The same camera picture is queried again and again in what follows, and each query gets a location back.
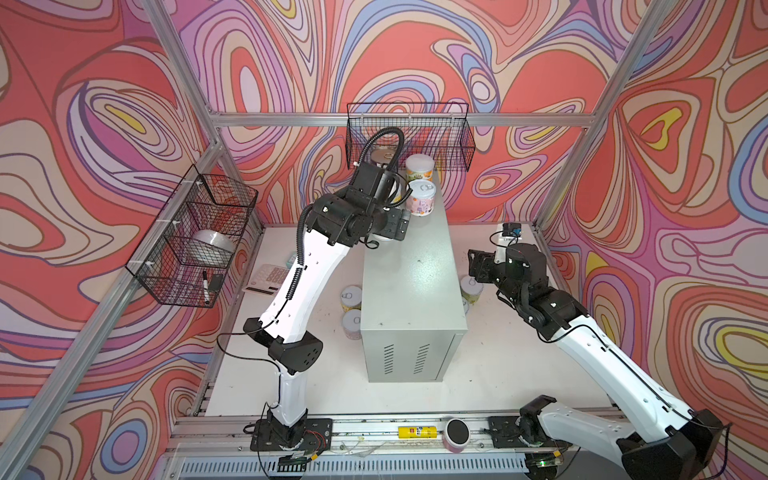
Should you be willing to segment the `yellow green tin can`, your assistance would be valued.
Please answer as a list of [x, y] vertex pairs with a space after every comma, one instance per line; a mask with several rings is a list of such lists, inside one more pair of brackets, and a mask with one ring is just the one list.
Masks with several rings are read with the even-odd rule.
[[482, 295], [484, 285], [475, 278], [465, 275], [460, 279], [460, 289], [462, 297], [470, 304], [474, 305]]

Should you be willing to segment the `pink labelled tin can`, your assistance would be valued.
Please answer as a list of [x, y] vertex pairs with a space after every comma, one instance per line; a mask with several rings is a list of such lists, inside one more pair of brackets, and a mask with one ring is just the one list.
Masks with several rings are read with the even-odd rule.
[[435, 206], [436, 186], [431, 180], [416, 179], [408, 184], [411, 189], [406, 201], [408, 210], [413, 216], [424, 217], [432, 213]]

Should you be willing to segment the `green orange labelled can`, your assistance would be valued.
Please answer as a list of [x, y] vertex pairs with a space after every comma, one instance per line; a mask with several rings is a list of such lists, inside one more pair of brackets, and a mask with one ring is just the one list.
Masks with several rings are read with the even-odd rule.
[[427, 154], [412, 154], [405, 160], [405, 169], [408, 182], [415, 180], [431, 181], [435, 160]]

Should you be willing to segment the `yellow labelled tin can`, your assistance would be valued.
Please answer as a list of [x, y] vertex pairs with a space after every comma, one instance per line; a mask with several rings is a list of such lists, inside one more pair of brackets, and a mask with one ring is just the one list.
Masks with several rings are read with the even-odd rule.
[[403, 193], [404, 193], [404, 187], [400, 184], [395, 184], [392, 187], [390, 195], [387, 197], [388, 204], [392, 206], [399, 205], [403, 199]]

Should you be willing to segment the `blue labelled tin can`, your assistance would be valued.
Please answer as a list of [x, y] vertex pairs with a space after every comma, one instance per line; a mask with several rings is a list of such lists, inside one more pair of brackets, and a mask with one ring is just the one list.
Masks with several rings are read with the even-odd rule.
[[370, 153], [369, 158], [373, 163], [387, 167], [395, 158], [395, 154], [396, 150], [394, 148], [389, 148], [387, 146], [381, 148], [376, 147]]

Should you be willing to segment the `white labelled tin can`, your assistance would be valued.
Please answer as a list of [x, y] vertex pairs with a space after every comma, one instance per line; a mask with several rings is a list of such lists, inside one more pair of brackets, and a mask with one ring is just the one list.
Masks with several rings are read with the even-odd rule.
[[358, 285], [345, 287], [340, 294], [340, 302], [345, 312], [359, 310], [362, 305], [362, 288]]

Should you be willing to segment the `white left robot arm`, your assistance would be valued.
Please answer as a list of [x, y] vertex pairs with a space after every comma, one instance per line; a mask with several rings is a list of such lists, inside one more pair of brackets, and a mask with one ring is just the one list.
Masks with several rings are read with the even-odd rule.
[[354, 246], [370, 244], [372, 236], [405, 239], [410, 213], [404, 203], [411, 193], [395, 160], [362, 162], [347, 186], [302, 210], [289, 274], [270, 306], [244, 327], [281, 366], [278, 400], [270, 408], [280, 429], [297, 430], [308, 412], [304, 373], [319, 358], [322, 342], [307, 325], [326, 283]]

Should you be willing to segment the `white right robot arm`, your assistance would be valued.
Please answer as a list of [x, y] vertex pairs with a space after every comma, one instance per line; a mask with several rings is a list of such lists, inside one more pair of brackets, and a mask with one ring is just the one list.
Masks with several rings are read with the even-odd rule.
[[532, 244], [496, 252], [471, 250], [468, 274], [492, 284], [498, 299], [531, 326], [540, 341], [575, 360], [616, 403], [624, 420], [573, 409], [540, 395], [520, 411], [521, 442], [564, 441], [622, 467], [632, 479], [693, 479], [710, 463], [726, 430], [711, 411], [695, 411], [644, 372], [601, 330], [571, 294], [549, 283], [547, 261]]

